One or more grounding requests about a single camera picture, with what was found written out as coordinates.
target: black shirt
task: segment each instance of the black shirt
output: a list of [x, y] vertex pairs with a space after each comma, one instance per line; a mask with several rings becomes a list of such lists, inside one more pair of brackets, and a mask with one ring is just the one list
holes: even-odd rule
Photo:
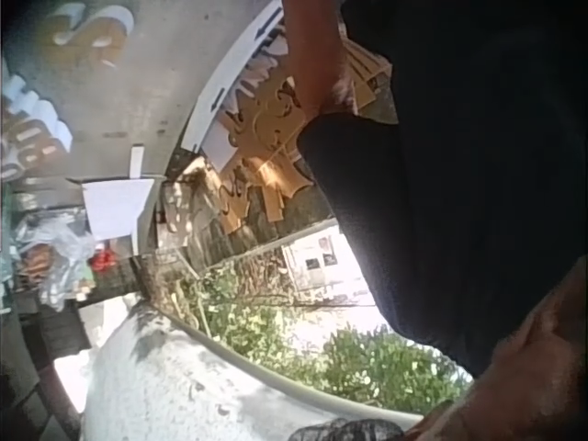
[[588, 62], [552, 12], [349, 0], [399, 125], [327, 115], [299, 137], [392, 328], [474, 376], [586, 254]]

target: red object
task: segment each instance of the red object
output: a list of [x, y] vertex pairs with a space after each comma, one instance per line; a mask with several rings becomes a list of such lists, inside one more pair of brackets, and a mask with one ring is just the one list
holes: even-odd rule
[[117, 263], [117, 257], [110, 249], [97, 252], [90, 259], [90, 267], [97, 273], [106, 271]]

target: skin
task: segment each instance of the skin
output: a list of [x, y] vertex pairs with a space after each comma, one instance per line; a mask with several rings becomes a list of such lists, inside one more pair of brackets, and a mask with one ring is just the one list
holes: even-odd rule
[[[335, 1], [283, 0], [283, 6], [289, 68], [307, 120], [354, 112]], [[405, 439], [562, 439], [563, 428], [585, 412], [586, 292], [583, 257], [497, 345], [490, 367], [466, 395], [439, 405]]]

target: graffiti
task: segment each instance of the graffiti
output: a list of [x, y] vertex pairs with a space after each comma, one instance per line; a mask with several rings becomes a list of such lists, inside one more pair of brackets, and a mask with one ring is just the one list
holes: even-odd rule
[[60, 121], [53, 104], [27, 90], [25, 80], [10, 75], [2, 60], [2, 181], [68, 153], [72, 133]]
[[84, 20], [86, 6], [67, 3], [40, 27], [43, 54], [53, 64], [77, 65], [83, 60], [115, 67], [134, 27], [132, 13], [123, 6], [107, 6]]
[[[345, 47], [357, 107], [362, 108], [376, 99], [371, 80], [389, 74], [390, 66], [351, 41], [346, 40]], [[293, 198], [312, 185], [294, 165], [300, 158], [296, 139], [305, 118], [286, 70], [287, 58], [288, 45], [280, 26], [246, 65], [222, 103], [215, 121], [222, 133], [215, 128], [214, 140], [207, 139], [202, 145], [219, 174], [219, 209], [226, 233], [241, 228], [249, 209], [249, 187], [261, 187], [267, 219], [275, 222], [284, 219], [284, 198]], [[235, 173], [242, 177], [242, 192], [234, 190]]]

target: plastic bag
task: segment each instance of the plastic bag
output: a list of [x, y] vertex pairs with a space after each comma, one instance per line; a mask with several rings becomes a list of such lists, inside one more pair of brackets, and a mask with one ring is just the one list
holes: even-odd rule
[[19, 252], [45, 243], [53, 250], [47, 276], [40, 282], [41, 303], [61, 311], [68, 294], [84, 274], [85, 262], [94, 255], [96, 242], [85, 229], [85, 215], [79, 209], [28, 215], [15, 231]]

